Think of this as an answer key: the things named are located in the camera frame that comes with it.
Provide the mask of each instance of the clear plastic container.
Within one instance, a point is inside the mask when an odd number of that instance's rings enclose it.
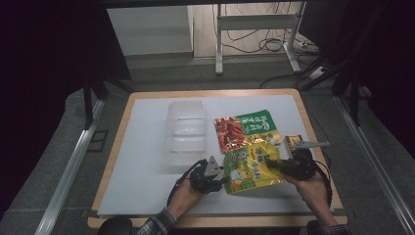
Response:
[[[206,112],[201,101],[175,101],[168,107],[164,151],[172,165],[193,165],[206,156]]]

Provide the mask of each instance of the gray floor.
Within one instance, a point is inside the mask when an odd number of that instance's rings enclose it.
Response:
[[[127,58],[133,80],[124,81],[136,91],[257,89],[262,81],[292,74],[284,55],[273,57],[226,58],[224,75],[214,74],[212,59],[194,60],[187,55]],[[287,88],[297,83],[295,76],[272,79],[261,88]],[[330,93],[333,80],[301,92],[307,113],[325,148],[330,170],[348,216],[353,234],[406,234],[371,166],[358,148],[343,114]],[[52,234],[96,234],[86,220],[114,142],[128,93],[106,83],[110,96],[99,119],[97,133],[108,133],[106,142],[91,143],[59,214]],[[65,170],[84,125],[83,93],[68,97],[59,128],[36,169],[5,213],[0,234],[33,234]],[[415,163],[394,137],[360,102],[359,117],[372,148],[409,208],[415,210]],[[246,230],[226,231],[244,234]],[[174,234],[196,233],[194,230]],[[253,234],[293,234],[293,231],[250,230]]]

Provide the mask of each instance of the chip bag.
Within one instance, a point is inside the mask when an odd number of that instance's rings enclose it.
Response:
[[[273,145],[282,142],[277,126],[267,110],[216,118],[213,123],[223,153],[262,141]]]
[[[267,142],[227,152],[223,160],[226,193],[234,194],[284,182],[284,175],[279,170],[269,169],[265,160],[281,161],[278,148]]]

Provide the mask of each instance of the aluminum rail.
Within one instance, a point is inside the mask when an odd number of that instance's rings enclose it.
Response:
[[[92,135],[97,126],[98,118],[103,110],[105,105],[104,101],[98,100],[95,104],[93,111],[93,122],[91,127],[88,130],[83,130],[79,140],[73,150],[72,155],[70,156],[67,168],[64,171],[64,174],[59,181],[58,187],[55,190],[54,195],[52,196],[51,201],[46,209],[46,212],[43,214],[42,219],[36,229],[35,235],[47,235],[52,232],[53,227],[55,226],[58,215],[61,212],[61,208],[67,198],[69,189],[73,183],[73,180],[76,177],[79,166],[82,162],[83,156],[85,155],[88,144],[92,138]]]
[[[378,159],[375,151],[372,149],[372,146],[369,144],[369,141],[366,139],[362,129],[356,126],[354,121],[351,119],[345,100],[337,96],[335,96],[335,100],[339,104],[351,133],[363,152],[366,161],[372,167],[372,170],[384,190],[385,195],[390,201],[394,212],[403,226],[403,229],[406,231],[406,234],[415,234],[415,220],[410,208],[405,203],[399,191],[394,187],[393,182],[382,166],[382,163]]]

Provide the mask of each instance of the yellow snack package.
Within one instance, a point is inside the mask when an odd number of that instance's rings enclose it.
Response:
[[[279,149],[267,142],[227,152],[223,160],[226,193],[234,194],[284,182],[284,175],[279,170],[269,169],[265,160],[281,161]]]

